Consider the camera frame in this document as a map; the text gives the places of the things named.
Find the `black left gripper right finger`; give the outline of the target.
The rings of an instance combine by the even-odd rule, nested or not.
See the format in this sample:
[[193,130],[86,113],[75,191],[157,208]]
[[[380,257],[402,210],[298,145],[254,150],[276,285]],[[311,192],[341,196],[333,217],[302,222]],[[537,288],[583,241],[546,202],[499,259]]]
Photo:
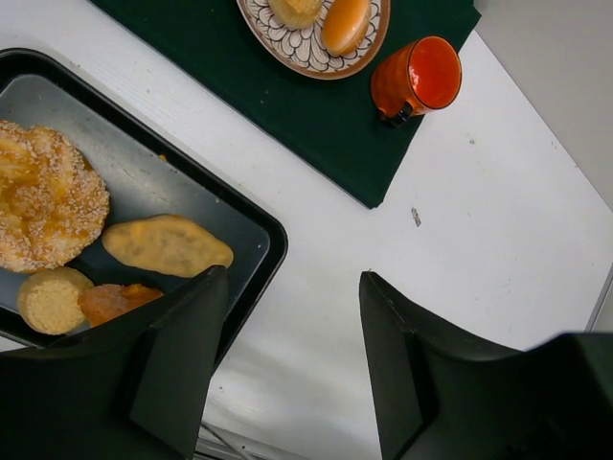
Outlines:
[[522,352],[470,333],[372,271],[359,303],[386,459],[608,459],[612,336]]

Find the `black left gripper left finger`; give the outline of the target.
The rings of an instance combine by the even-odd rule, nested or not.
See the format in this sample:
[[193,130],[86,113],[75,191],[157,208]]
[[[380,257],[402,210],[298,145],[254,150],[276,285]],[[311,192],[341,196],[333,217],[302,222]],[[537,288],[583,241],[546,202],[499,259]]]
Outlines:
[[47,348],[1,355],[5,459],[190,459],[226,315],[216,266]]

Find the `glazed oval bread roll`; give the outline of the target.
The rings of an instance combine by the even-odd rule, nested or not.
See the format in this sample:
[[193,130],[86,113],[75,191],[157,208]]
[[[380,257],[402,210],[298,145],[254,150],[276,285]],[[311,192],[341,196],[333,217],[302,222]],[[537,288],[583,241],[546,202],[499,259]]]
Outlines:
[[331,3],[322,28],[322,42],[333,56],[353,52],[369,26],[369,0],[335,0]]

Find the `round scone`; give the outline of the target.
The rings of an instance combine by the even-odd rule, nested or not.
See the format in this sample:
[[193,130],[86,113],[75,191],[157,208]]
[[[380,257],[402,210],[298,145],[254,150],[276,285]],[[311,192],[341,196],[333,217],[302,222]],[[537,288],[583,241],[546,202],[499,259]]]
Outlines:
[[295,29],[312,25],[323,7],[322,0],[269,0],[268,4],[285,26]]

